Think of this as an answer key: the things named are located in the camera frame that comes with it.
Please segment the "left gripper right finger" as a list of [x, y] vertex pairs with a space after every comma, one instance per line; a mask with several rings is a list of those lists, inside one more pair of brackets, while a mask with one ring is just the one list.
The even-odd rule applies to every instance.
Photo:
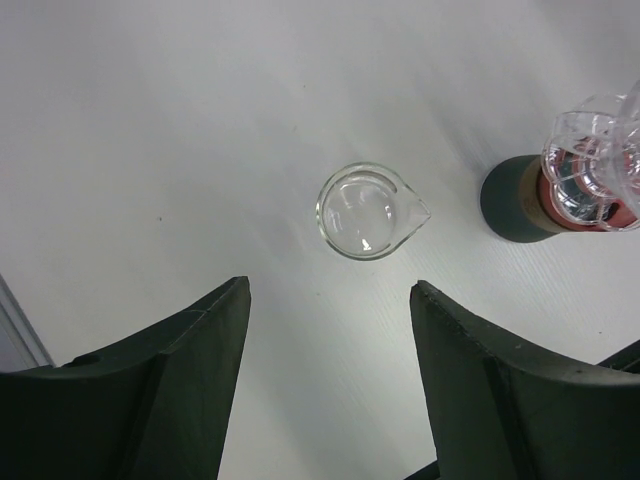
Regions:
[[635, 479], [639, 347], [598, 364], [413, 286], [419, 369], [443, 479]]

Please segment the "clear glass dripper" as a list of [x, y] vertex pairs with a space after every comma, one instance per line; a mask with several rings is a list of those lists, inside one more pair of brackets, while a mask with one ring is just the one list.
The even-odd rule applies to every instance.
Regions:
[[639, 228], [639, 85], [558, 114], [542, 154], [550, 203], [575, 231]]

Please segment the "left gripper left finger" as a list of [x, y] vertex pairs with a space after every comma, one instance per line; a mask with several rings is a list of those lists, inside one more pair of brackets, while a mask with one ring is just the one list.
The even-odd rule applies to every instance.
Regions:
[[60, 367], [1, 377], [5, 479], [214, 479], [250, 317], [234, 277]]

